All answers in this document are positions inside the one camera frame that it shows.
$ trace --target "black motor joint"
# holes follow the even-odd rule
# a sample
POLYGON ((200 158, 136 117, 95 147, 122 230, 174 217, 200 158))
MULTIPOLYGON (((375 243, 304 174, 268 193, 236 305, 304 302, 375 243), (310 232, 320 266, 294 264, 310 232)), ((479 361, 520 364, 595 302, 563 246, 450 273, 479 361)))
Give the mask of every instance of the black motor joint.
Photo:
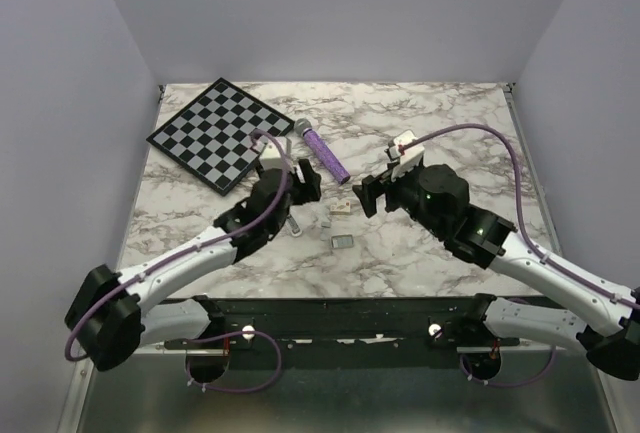
POLYGON ((515 225, 470 204, 469 183, 448 165, 420 162, 400 178, 391 180, 393 168, 377 177, 368 176, 353 191, 368 218, 377 212, 376 201, 385 196, 385 210, 398 208, 444 243, 456 258, 487 268, 497 255, 504 254, 502 243, 515 225))
MULTIPOLYGON (((216 218, 213 226, 232 233, 256 220, 269 208, 280 187, 282 170, 258 168, 257 171, 260 179, 251 188, 251 194, 216 218)), ((313 171, 309 160, 299 160, 298 167, 287 173, 284 193, 275 208, 260 224, 231 241, 238 250, 236 262, 258 251, 280 232, 291 206, 319 201, 321 196, 320 175, 313 171)))

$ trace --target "white marble surface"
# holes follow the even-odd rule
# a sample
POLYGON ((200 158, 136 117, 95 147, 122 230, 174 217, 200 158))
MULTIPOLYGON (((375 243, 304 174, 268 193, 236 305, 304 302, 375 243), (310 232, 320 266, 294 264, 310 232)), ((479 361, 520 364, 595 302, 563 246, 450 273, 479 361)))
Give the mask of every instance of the white marble surface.
MULTIPOLYGON (((496 273, 467 265, 446 252, 406 213, 379 208, 367 219, 351 185, 384 169, 388 140, 406 129, 417 136, 452 124, 480 122, 505 133, 520 146, 499 86, 495 84, 239 83, 241 88, 296 120, 312 119, 336 156, 352 174, 339 187, 310 150, 291 134, 294 157, 310 157, 323 175, 323 202, 294 209, 303 229, 299 238, 282 231, 257 254, 213 272, 176 296, 345 297, 446 296, 491 292, 533 293, 496 273), (352 249, 332 251, 320 239, 318 215, 337 198, 352 200, 352 214, 336 219, 331 234, 354 235, 352 249)), ((158 125, 207 85, 167 88, 158 125)), ((425 164, 447 163, 471 184, 472 202, 515 220, 514 182, 504 147, 490 135, 463 131, 425 144, 425 164)), ((144 262, 196 236, 213 219, 247 196, 250 174, 222 198, 170 159, 155 151, 149 159, 126 240, 123 265, 144 262)), ((548 245, 534 189, 524 172, 525 217, 534 239, 548 245)))

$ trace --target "chessboard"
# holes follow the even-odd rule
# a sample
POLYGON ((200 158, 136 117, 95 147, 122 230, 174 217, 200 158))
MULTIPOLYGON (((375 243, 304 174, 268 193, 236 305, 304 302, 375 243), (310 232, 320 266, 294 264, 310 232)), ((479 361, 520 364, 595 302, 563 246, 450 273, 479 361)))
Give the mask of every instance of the chessboard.
POLYGON ((255 129, 284 136, 293 121, 220 78, 147 141, 224 196, 256 165, 255 129))

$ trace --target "white wall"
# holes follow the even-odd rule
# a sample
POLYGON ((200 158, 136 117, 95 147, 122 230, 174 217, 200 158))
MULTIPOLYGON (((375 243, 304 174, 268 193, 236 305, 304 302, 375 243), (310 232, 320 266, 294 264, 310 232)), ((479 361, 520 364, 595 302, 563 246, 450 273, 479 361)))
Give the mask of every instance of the white wall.
POLYGON ((112 265, 158 89, 113 0, 0 0, 0 431, 55 431, 63 317, 112 265))
MULTIPOLYGON (((565 254, 640 286, 640 0, 564 0, 516 106, 565 254)), ((624 385, 640 424, 640 385, 624 385)))
POLYGON ((116 0, 163 82, 513 81, 561 0, 116 0))

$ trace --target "purple cable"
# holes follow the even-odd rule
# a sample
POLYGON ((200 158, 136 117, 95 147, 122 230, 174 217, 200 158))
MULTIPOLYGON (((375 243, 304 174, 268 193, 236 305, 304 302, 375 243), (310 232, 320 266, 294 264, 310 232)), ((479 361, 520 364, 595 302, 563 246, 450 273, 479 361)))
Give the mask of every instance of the purple cable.
MULTIPOLYGON (((280 145, 278 140, 276 140, 271 134, 267 133, 266 131, 254 130, 251 133, 251 139, 254 142, 255 142, 255 140, 257 140, 261 136, 264 136, 265 138, 267 138, 270 142, 272 142, 275 145, 275 147, 278 149, 278 153, 280 154, 280 158, 281 158, 282 163, 283 163, 282 175, 280 177, 280 184, 278 185, 278 190, 276 191, 276 195, 273 197, 273 201, 269 204, 267 209, 264 210, 262 212, 262 214, 259 215, 252 222, 246 224, 245 226, 243 226, 241 228, 238 228, 235 231, 232 231, 231 233, 227 233, 225 235, 219 236, 218 238, 213 238, 212 240, 205 241, 200 245, 200 248, 211 246, 211 245, 213 245, 215 243, 219 243, 219 242, 227 240, 229 238, 233 238, 235 236, 238 236, 238 235, 240 235, 242 233, 245 233, 245 232, 249 231, 250 229, 252 229, 256 225, 262 223, 265 220, 265 218, 267 218, 271 214, 271 212, 275 209, 275 207, 280 202, 280 199, 282 198, 282 195, 284 195, 284 190, 287 187, 287 175, 288 175, 288 170, 289 170, 288 169, 288 165, 287 165, 287 161, 286 161, 286 153, 282 149, 282 146, 280 145)), ((119 295, 121 292, 125 291, 127 288, 129 288, 131 285, 135 284, 136 282, 143 282, 145 280, 145 278, 148 277, 154 271, 157 271, 158 269, 162 268, 163 266, 166 266, 169 263, 177 260, 178 258, 182 258, 183 256, 188 255, 189 253, 193 253, 193 252, 197 251, 198 249, 199 249, 199 247, 197 245, 193 245, 193 246, 190 246, 189 248, 185 248, 184 250, 180 250, 180 251, 178 251, 178 252, 176 252, 176 253, 174 253, 172 255, 169 255, 168 257, 166 257, 163 260, 151 265, 149 268, 144 270, 142 277, 135 276, 135 277, 125 281, 124 283, 116 286, 113 290, 111 290, 109 293, 104 295, 98 301, 96 301, 96 303, 91 308, 89 308, 84 315, 82 315, 80 320, 78 320, 78 323, 76 324, 76 326, 74 326, 73 329, 71 330, 71 333, 69 334, 69 338, 67 338, 67 342, 65 343, 65 346, 64 346, 64 357, 65 357, 65 359, 67 361, 77 362, 77 361, 84 360, 84 359, 86 359, 88 357, 87 354, 80 355, 80 356, 73 356, 73 354, 71 353, 71 349, 73 347, 73 342, 78 338, 78 334, 80 333, 80 330, 82 330, 82 328, 84 328, 84 326, 91 319, 91 317, 93 317, 93 315, 95 315, 95 313, 100 308, 102 308, 108 301, 110 301, 115 296, 119 295)))
MULTIPOLYGON (((518 225, 520 227, 520 234, 522 235, 524 242, 531 249, 531 251, 533 251, 540 259, 543 259, 545 257, 544 253, 538 250, 538 247, 536 246, 536 244, 533 242, 533 240, 531 239, 531 237, 529 237, 529 234, 527 233, 526 225, 524 223, 524 214, 522 212, 522 178, 521 178, 521 172, 520 172, 520 165, 518 164, 518 157, 517 157, 516 151, 511 145, 511 143, 509 143, 509 140, 507 139, 506 136, 504 136, 498 130, 491 128, 490 126, 482 125, 480 123, 464 123, 461 125, 449 126, 447 128, 443 128, 433 133, 429 133, 428 135, 421 136, 420 138, 413 140, 411 143, 399 147, 399 150, 400 152, 403 152, 405 150, 408 150, 412 146, 416 146, 422 142, 432 140, 433 138, 436 138, 438 136, 445 135, 453 131, 465 130, 465 129, 477 129, 477 130, 483 130, 488 133, 491 133, 492 135, 497 137, 502 142, 502 144, 507 148, 507 151, 509 152, 509 156, 511 157, 511 163, 513 165, 513 172, 515 175, 516 213, 518 215, 518 225)), ((574 273, 568 268, 565 268, 564 266, 555 262, 551 258, 546 258, 544 261, 546 264, 552 266, 563 275, 571 278, 572 280, 576 281, 577 283, 580 283, 583 286, 586 286, 590 290, 595 291, 596 293, 599 293, 611 300, 618 301, 624 306, 633 308, 634 310, 640 310, 640 305, 632 301, 629 301, 625 298, 620 298, 616 300, 616 295, 614 293, 611 293, 610 291, 600 287, 599 285, 596 285, 595 283, 592 283, 589 280, 582 278, 580 275, 574 273)))
POLYGON ((233 331, 231 333, 225 333, 224 335, 212 336, 210 338, 201 338, 201 339, 198 339, 198 340, 188 340, 188 342, 189 343, 202 344, 202 343, 208 343, 210 341, 219 341, 219 340, 224 340, 226 338, 233 338, 234 336, 242 336, 242 335, 247 335, 247 334, 261 336, 262 338, 267 340, 269 343, 271 343, 273 348, 276 350, 276 356, 278 358, 277 363, 276 363, 276 369, 275 369, 275 371, 273 372, 273 374, 269 377, 269 379, 267 381, 265 381, 264 383, 261 383, 258 386, 252 386, 250 388, 223 388, 221 386, 213 386, 210 383, 198 383, 196 380, 193 379, 193 376, 191 376, 191 365, 187 361, 187 364, 185 365, 185 371, 187 372, 187 376, 189 377, 189 384, 193 383, 195 385, 198 385, 201 388, 205 388, 205 389, 211 390, 211 391, 218 391, 220 393, 239 393, 239 394, 242 394, 242 393, 255 393, 257 391, 264 390, 264 389, 270 387, 271 385, 273 385, 276 382, 276 380, 278 379, 278 377, 280 376, 280 373, 282 372, 282 352, 280 351, 280 347, 278 346, 278 343, 276 342, 276 340, 274 340, 271 336, 267 335, 266 333, 263 333, 261 331, 251 331, 251 332, 233 331))

